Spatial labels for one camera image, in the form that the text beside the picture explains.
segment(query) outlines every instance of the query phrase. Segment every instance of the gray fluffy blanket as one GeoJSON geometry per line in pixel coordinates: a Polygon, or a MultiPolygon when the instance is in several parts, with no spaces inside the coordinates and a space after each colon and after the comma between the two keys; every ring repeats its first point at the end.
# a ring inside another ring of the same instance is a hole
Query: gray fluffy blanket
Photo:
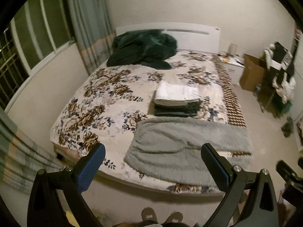
{"type": "Polygon", "coordinates": [[[228,158],[247,169],[251,145],[245,128],[193,118],[157,117],[140,121],[124,161],[147,176],[190,185],[215,187],[201,159],[201,146],[241,154],[228,158]]]}

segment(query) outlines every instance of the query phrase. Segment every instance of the metal screw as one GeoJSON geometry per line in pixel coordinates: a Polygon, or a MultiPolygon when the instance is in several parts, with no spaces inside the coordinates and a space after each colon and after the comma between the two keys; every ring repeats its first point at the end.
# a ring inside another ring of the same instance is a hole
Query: metal screw
{"type": "Polygon", "coordinates": [[[241,166],[234,166],[234,170],[235,170],[236,172],[239,172],[239,171],[242,170],[242,168],[241,168],[241,166]]]}
{"type": "Polygon", "coordinates": [[[267,169],[262,169],[263,174],[268,175],[269,171],[267,169]]]}
{"type": "Polygon", "coordinates": [[[39,171],[38,171],[38,174],[39,175],[42,175],[42,174],[44,174],[45,173],[45,170],[44,169],[40,169],[39,171]]]}
{"type": "Polygon", "coordinates": [[[64,168],[64,170],[66,170],[67,172],[71,172],[74,169],[73,166],[67,166],[64,168]]]}

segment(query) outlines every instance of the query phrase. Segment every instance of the dark folded clothes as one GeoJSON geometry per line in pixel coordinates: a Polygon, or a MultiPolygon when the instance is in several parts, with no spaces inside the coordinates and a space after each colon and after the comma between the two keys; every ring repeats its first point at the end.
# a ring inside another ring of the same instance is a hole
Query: dark folded clothes
{"type": "Polygon", "coordinates": [[[194,117],[200,110],[202,101],[188,103],[187,106],[163,106],[155,104],[155,116],[194,117]]]}
{"type": "Polygon", "coordinates": [[[163,112],[161,110],[155,110],[155,116],[157,117],[194,117],[197,116],[197,112],[195,113],[184,113],[184,112],[163,112]]]}

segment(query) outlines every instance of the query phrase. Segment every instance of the white wall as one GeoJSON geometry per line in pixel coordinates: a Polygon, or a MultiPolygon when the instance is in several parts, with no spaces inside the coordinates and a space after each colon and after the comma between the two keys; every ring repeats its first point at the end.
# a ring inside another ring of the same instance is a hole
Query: white wall
{"type": "Polygon", "coordinates": [[[291,47],[294,20],[278,0],[107,0],[113,26],[186,22],[221,28],[220,50],[259,57],[279,41],[291,47]]]}
{"type": "Polygon", "coordinates": [[[37,73],[14,102],[8,116],[34,142],[55,154],[50,130],[87,78],[78,48],[73,44],[37,73]]]}

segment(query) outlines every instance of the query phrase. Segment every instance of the bed frame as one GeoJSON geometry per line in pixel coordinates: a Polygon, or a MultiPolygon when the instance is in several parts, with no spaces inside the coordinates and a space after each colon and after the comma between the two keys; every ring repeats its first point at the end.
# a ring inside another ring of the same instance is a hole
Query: bed frame
{"type": "Polygon", "coordinates": [[[217,27],[179,22],[155,22],[116,28],[117,36],[129,31],[161,29],[178,42],[178,49],[219,53],[220,29],[217,27]]]}

